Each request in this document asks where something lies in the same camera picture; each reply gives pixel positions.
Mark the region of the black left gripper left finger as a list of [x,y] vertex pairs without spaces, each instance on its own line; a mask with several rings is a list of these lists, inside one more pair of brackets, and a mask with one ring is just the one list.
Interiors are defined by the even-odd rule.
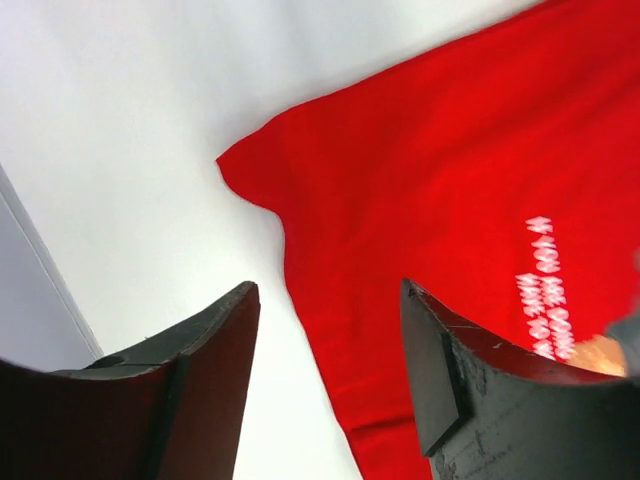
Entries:
[[245,281],[79,370],[1,365],[5,479],[229,479],[260,315]]

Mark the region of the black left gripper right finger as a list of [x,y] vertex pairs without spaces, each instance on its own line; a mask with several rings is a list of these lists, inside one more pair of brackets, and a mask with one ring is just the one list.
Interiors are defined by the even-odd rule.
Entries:
[[437,479],[635,479],[639,383],[536,355],[411,280],[402,336],[422,454]]

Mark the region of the red printed t shirt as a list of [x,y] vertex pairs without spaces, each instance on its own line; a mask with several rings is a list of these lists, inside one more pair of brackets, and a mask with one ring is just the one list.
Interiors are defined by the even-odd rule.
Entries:
[[361,475],[427,479],[403,279],[557,361],[638,302],[639,5],[545,1],[277,116],[218,165],[283,224]]

